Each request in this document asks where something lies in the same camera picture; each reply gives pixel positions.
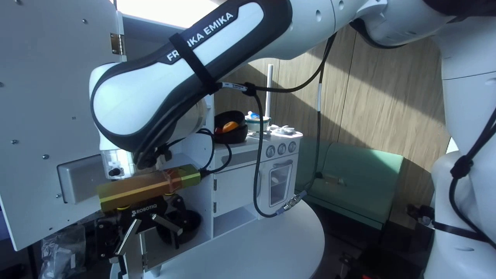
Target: white machine panel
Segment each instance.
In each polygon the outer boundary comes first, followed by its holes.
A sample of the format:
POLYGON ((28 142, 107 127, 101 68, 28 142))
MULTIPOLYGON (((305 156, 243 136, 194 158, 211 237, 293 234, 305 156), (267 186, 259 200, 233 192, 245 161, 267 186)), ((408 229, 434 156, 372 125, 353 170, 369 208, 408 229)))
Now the white machine panel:
POLYGON ((99 209, 87 192, 67 201, 59 166, 99 153, 88 76, 119 60, 118 22, 109 0, 0 1, 0 201, 16 249, 99 209))

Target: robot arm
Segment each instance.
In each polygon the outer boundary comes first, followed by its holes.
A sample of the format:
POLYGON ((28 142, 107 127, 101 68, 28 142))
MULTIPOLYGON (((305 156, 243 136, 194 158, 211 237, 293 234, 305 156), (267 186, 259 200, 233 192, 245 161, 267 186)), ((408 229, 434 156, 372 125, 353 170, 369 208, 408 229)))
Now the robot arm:
POLYGON ((133 163, 153 166, 157 150, 194 133, 205 118, 203 96, 239 65, 293 59, 358 18, 377 45, 394 46, 451 17, 420 0, 229 0, 157 53, 96 68, 90 99, 109 175, 130 177, 133 163))

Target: wooden wall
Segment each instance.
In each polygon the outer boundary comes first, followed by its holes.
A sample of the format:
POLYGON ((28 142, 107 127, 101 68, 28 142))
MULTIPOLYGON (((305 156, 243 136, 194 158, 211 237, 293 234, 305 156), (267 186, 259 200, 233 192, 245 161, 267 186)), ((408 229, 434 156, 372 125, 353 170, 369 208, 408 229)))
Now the wooden wall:
MULTIPOLYGON (((242 66, 228 80, 265 85, 267 63, 274 84, 298 85, 318 66, 324 45, 293 60, 264 59, 242 66)), ((277 94, 273 122, 316 135, 316 82, 296 94, 277 94)), ((215 94, 217 111, 256 110, 254 101, 231 91, 215 94)), ((397 49, 369 46, 353 29, 338 32, 324 76, 322 139, 381 149, 406 158, 391 220, 412 226, 406 206, 429 204, 429 169, 448 146, 439 53, 423 40, 397 49)))

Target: perforated metal panel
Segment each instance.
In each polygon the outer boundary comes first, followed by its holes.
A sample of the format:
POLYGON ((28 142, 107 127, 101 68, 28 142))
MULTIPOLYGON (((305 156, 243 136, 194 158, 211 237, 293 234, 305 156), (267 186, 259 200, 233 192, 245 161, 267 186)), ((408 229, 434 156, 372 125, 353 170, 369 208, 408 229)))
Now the perforated metal panel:
POLYGON ((0 198, 16 249, 99 209, 64 203, 57 166, 98 155, 90 71, 118 60, 109 0, 0 1, 0 198))

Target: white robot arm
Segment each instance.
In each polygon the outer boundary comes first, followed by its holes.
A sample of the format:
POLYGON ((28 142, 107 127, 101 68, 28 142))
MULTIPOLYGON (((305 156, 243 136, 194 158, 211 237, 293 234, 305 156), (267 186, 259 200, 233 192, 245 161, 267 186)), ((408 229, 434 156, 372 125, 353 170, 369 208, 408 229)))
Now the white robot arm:
MULTIPOLYGON (((133 175, 135 164, 153 166, 157 150, 203 124, 203 96, 217 91, 219 79, 239 65, 259 57, 293 59, 347 25, 353 25, 375 46, 384 48, 440 34, 437 43, 443 56, 446 125, 460 152, 467 153, 496 107, 496 60, 493 54, 485 56, 496 49, 496 20, 465 20, 473 15, 496 15, 496 1, 228 0, 171 37, 171 43, 157 53, 93 71, 91 111, 102 135, 107 172, 112 178, 126 178, 133 175)), ((451 178, 443 173, 448 173, 456 158, 451 155, 434 169, 439 195, 436 212, 448 228, 470 229, 442 198, 448 197, 446 184, 451 178)), ((465 190, 471 203, 463 204, 493 240, 494 161, 496 139, 490 139, 474 159, 470 177, 473 186, 465 190)), ((465 257, 467 251, 473 262, 482 262, 481 274, 494 274, 493 265, 481 260, 496 259, 487 243, 467 243, 465 237, 450 231, 440 231, 436 237, 429 277, 470 277, 470 271, 463 273, 465 265, 456 259, 465 257)))

